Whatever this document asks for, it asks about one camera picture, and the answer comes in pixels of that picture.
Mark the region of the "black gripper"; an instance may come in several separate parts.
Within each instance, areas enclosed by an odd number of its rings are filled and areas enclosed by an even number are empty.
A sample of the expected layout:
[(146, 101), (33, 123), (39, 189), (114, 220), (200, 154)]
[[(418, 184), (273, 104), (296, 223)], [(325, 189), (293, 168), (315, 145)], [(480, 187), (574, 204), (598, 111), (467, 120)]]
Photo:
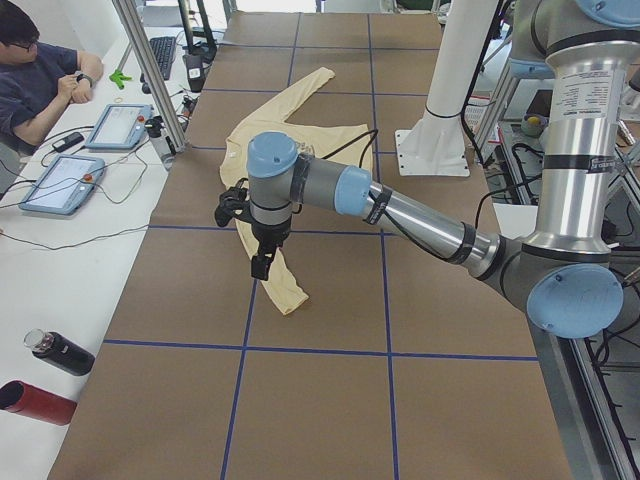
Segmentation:
[(258, 241), (256, 255), (251, 258), (251, 276), (255, 279), (266, 279), (284, 241), (290, 234), (290, 224), (265, 225), (254, 223), (251, 227), (254, 238)]

